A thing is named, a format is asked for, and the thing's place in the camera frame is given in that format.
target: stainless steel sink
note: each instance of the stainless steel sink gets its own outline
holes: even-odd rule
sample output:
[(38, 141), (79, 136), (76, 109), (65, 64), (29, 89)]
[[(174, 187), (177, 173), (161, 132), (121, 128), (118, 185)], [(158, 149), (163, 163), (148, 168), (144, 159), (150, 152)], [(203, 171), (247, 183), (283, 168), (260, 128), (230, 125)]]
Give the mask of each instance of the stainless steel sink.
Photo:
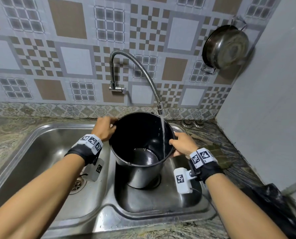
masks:
[[(0, 206), (33, 178), (62, 159), (67, 150), (93, 124), (56, 123), (33, 131), (0, 170)], [(98, 180), (92, 181), (93, 165), (85, 168), (83, 184), (68, 196), (43, 238), (110, 232), (148, 225), (208, 219), (215, 211), (207, 201), (205, 185), (192, 181), (191, 194), (177, 193), (173, 171), (189, 169), (185, 157), (166, 160), (162, 172), (146, 189), (134, 189), (123, 179), (108, 142), (100, 158), (105, 162)]]

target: water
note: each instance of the water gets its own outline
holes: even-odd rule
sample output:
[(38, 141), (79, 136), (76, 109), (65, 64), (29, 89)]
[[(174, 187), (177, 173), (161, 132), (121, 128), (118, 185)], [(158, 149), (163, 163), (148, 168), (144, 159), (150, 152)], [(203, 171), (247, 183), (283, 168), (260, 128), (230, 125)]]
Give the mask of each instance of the water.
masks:
[(164, 157), (166, 157), (165, 154), (165, 121), (164, 121), (164, 114), (159, 115), (160, 116), (160, 120), (161, 120), (161, 127), (162, 127), (162, 146), (163, 146), (163, 151), (164, 151)]

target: granite countertop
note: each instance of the granite countertop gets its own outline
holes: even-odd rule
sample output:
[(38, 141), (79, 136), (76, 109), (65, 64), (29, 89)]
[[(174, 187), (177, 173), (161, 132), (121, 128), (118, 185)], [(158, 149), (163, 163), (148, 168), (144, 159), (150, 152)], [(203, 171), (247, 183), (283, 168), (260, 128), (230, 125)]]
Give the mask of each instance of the granite countertop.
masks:
[[(95, 119), (69, 118), (5, 118), (0, 117), (0, 168), (6, 163), (12, 152), (23, 139), (36, 127), (54, 122), (94, 123)], [(179, 121), (167, 120), (180, 124)], [(190, 128), (186, 132), (193, 137), (198, 146), (217, 144), (231, 166), (225, 170), (226, 175), (238, 187), (262, 185), (240, 153), (221, 133), (212, 121), (204, 122), (203, 129)], [(173, 225), (151, 226), (111, 233), (108, 237), (118, 238), (228, 238), (218, 216), (206, 221), (193, 221)]]

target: sink drain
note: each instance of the sink drain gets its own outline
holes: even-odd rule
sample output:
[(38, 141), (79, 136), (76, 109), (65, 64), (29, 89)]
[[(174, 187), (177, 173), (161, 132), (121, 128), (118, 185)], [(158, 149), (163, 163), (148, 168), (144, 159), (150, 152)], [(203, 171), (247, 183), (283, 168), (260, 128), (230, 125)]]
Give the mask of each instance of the sink drain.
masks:
[(70, 191), (70, 195), (78, 193), (79, 191), (82, 190), (82, 188), (85, 187), (87, 181), (84, 180), (82, 177), (78, 177), (77, 180), (75, 181), (74, 187)]

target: wrist-mounted device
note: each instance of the wrist-mounted device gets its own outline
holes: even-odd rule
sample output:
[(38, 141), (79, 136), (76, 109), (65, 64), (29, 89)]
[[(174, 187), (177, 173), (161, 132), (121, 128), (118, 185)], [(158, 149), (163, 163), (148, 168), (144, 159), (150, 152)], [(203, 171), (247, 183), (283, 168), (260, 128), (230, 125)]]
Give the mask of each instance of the wrist-mounted device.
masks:
[(224, 174), (216, 158), (206, 148), (200, 148), (190, 154), (189, 167), (189, 171), (185, 168), (174, 170), (177, 191), (180, 194), (192, 193), (191, 179), (205, 182), (214, 174)]
[(94, 134), (86, 134), (65, 154), (77, 154), (85, 160), (85, 165), (96, 164), (103, 142)]

